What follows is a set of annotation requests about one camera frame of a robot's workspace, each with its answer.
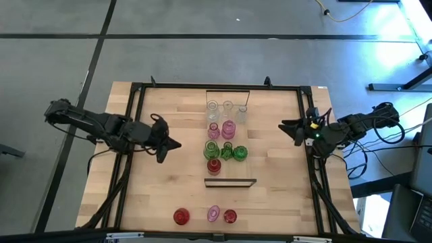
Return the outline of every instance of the pink glass vase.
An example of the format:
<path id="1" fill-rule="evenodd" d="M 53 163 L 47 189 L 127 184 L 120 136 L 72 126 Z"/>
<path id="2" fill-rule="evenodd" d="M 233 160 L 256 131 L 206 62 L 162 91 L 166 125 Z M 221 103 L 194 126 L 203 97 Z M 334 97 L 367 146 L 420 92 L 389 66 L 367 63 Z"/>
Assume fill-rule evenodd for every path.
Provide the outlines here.
<path id="1" fill-rule="evenodd" d="M 217 124 L 210 123 L 209 130 L 207 131 L 210 139 L 216 139 L 221 135 L 221 130 L 217 127 Z"/>
<path id="2" fill-rule="evenodd" d="M 236 135 L 236 124 L 232 120 L 227 120 L 222 125 L 222 136 L 224 139 L 231 139 Z"/>

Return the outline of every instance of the floor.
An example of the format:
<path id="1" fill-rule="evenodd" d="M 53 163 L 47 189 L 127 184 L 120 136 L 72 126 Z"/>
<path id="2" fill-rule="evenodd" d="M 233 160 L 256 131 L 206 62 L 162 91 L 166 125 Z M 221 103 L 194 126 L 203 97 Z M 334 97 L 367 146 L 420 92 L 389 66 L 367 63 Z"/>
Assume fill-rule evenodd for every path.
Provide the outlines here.
<path id="1" fill-rule="evenodd" d="M 335 18 L 350 16 L 364 5 L 323 2 Z M 49 101 L 78 101 L 97 45 L 91 38 L 16 39 L 1 34 L 98 34 L 109 4 L 0 0 L 0 142 L 26 151 L 23 159 L 0 156 L 0 235 L 34 229 L 65 138 L 44 122 L 43 113 Z M 404 11 L 412 12 L 409 7 Z M 150 75 L 157 82 L 262 84 L 270 76 L 274 84 L 328 86 L 336 117 L 368 113 L 384 101 L 403 113 L 432 97 L 367 90 L 371 82 L 405 83 L 429 67 L 417 60 L 421 50 L 396 3 L 373 3 L 356 18 L 336 23 L 323 16 L 313 0 L 117 0 L 108 27 L 108 34 L 235 33 L 363 35 L 372 40 L 107 39 L 84 108 L 102 112 L 113 81 L 148 82 Z M 423 44 L 429 48 L 430 43 Z M 418 107 L 401 117 L 401 124 L 409 128 L 421 123 L 424 111 L 425 105 Z M 394 132 L 396 128 L 382 130 Z M 409 144 L 413 136 L 407 134 L 402 143 Z M 369 132 L 362 142 L 375 138 Z M 93 151 L 90 143 L 74 140 L 48 231 L 74 227 Z M 378 156 L 393 174 L 409 171 L 414 161 L 410 149 Z M 350 167 L 363 161 L 361 153 L 348 158 Z M 367 172 L 352 183 L 387 176 L 370 156 Z"/>

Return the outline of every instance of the wooden tabletop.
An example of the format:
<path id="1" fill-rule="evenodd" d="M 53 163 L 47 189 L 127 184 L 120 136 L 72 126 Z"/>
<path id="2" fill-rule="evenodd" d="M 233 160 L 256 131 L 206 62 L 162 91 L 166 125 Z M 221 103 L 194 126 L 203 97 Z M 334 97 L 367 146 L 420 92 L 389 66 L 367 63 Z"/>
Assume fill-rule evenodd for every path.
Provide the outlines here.
<path id="1" fill-rule="evenodd" d="M 130 82 L 113 83 L 107 113 L 124 114 L 130 86 Z M 315 106 L 320 113 L 325 113 L 331 107 L 327 88 L 313 86 L 312 91 Z M 209 177 L 203 156 L 207 137 L 205 112 L 205 90 L 146 89 L 141 121 L 151 125 L 150 114 L 158 113 L 168 122 L 169 135 L 182 143 L 182 147 L 169 151 L 162 164 L 146 153 L 134 153 L 121 228 L 159 232 L 316 235 L 304 147 L 294 146 L 293 140 L 277 127 L 283 119 L 300 117 L 296 93 L 250 91 L 246 122 L 248 164 L 251 177 L 257 179 L 250 188 L 205 188 L 203 179 Z M 106 149 L 104 144 L 98 144 L 95 152 Z M 93 159 L 77 226 L 86 223 L 105 200 L 114 158 L 115 154 L 110 152 Z M 328 158 L 327 176 L 334 205 L 351 227 L 359 231 L 345 165 L 337 157 Z M 221 214 L 226 209 L 235 210 L 237 221 L 228 224 L 220 215 L 216 222 L 208 222 L 207 211 L 213 205 L 221 208 Z M 190 212 L 190 221 L 182 226 L 173 220 L 174 211 L 180 207 Z M 321 211 L 328 232 L 327 214 L 322 202 Z M 114 217 L 115 210 L 111 210 L 109 225 L 113 225 Z"/>

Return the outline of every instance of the green vase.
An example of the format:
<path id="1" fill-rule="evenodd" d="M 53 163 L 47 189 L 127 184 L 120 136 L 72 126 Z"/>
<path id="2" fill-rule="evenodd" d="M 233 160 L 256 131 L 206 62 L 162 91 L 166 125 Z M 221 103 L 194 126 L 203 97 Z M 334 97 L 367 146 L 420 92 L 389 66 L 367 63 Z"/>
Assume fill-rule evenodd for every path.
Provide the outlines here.
<path id="1" fill-rule="evenodd" d="M 237 146 L 233 150 L 234 159 L 237 161 L 243 161 L 248 156 L 248 149 L 245 146 Z"/>
<path id="2" fill-rule="evenodd" d="M 225 142 L 223 144 L 223 149 L 221 149 L 221 157 L 226 161 L 232 158 L 232 143 Z"/>
<path id="3" fill-rule="evenodd" d="M 216 141 L 214 140 L 208 140 L 205 143 L 205 148 L 204 148 L 204 157 L 209 160 L 209 159 L 217 159 L 218 156 L 220 154 L 220 150 L 219 147 L 217 146 Z"/>

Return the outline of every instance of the clear glass vase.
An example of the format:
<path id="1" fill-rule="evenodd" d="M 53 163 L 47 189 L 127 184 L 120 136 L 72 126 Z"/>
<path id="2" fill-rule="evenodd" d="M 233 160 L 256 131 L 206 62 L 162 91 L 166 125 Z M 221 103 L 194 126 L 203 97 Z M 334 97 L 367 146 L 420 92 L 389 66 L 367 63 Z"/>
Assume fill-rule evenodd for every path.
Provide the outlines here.
<path id="1" fill-rule="evenodd" d="M 245 105 L 241 105 L 238 107 L 238 111 L 236 113 L 236 123 L 245 124 L 246 123 L 246 111 L 248 108 Z"/>
<path id="2" fill-rule="evenodd" d="M 234 105 L 231 101 L 225 101 L 223 103 L 222 118 L 224 120 L 231 119 L 232 107 L 234 107 Z"/>
<path id="3" fill-rule="evenodd" d="M 216 101 L 207 102 L 207 121 L 218 122 L 219 121 L 219 105 Z"/>

